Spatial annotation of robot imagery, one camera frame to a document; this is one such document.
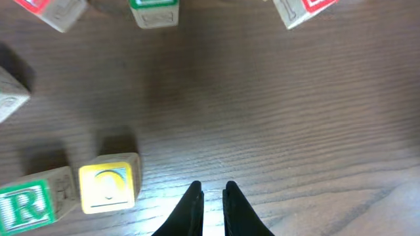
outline wooden surface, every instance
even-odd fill
[[[276,235],[420,235],[418,0],[342,0],[293,31],[271,1],[185,0],[157,30],[91,2],[61,34],[1,1],[33,98],[0,125],[0,181],[138,149],[142,193],[24,235],[151,235],[193,180],[205,235],[228,180]]]

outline black pointed object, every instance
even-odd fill
[[[226,236],[274,236],[233,181],[223,190],[223,214]]]
[[[165,223],[152,236],[202,236],[204,193],[194,181]]]

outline yellow block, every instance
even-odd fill
[[[136,153],[122,153],[99,156],[91,165],[81,167],[79,179],[84,213],[134,207],[140,191],[139,164]]]

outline wooden cube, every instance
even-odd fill
[[[0,235],[53,224],[78,202],[70,167],[19,178],[0,188]]]
[[[86,214],[134,207],[140,193],[137,153],[101,155],[79,169],[81,206]]]
[[[338,0],[273,0],[286,27],[290,30],[338,2]]]
[[[87,9],[86,0],[14,0],[54,29],[64,33]]]
[[[30,94],[26,88],[5,69],[0,68],[0,123],[29,99]]]
[[[130,6],[140,28],[178,25],[179,0],[130,0]]]

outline green border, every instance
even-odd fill
[[[149,5],[139,5],[139,4],[137,4],[136,0],[130,0],[130,6],[133,9],[149,9],[149,8],[154,8],[154,7],[173,6],[173,5],[176,5],[178,2],[179,2],[179,0],[172,0],[172,2],[168,2],[168,3],[156,3],[156,4],[149,4]]]
[[[53,211],[53,206],[51,205],[51,196],[50,196],[49,192],[47,191],[48,184],[47,184],[46,180],[36,180],[36,181],[32,181],[32,182],[25,183],[25,184],[20,184],[20,185],[17,185],[17,186],[5,187],[3,189],[0,189],[0,194],[9,193],[11,191],[17,191],[17,190],[20,190],[20,189],[26,189],[28,187],[33,187],[33,186],[41,186],[42,194],[44,195],[44,198],[45,198],[45,205],[46,205],[50,220],[45,222],[45,223],[42,223],[42,224],[37,224],[37,225],[30,226],[30,227],[27,227],[27,228],[24,228],[24,229],[17,229],[17,230],[12,230],[12,231],[6,231],[6,227],[3,225],[3,221],[1,220],[0,233],[1,233],[2,236],[15,235],[17,233],[23,233],[23,232],[33,230],[33,229],[36,229],[36,228],[39,228],[39,227],[42,227],[42,226],[47,226],[49,224],[52,224],[52,223],[56,222],[55,214],[54,214],[54,211]]]

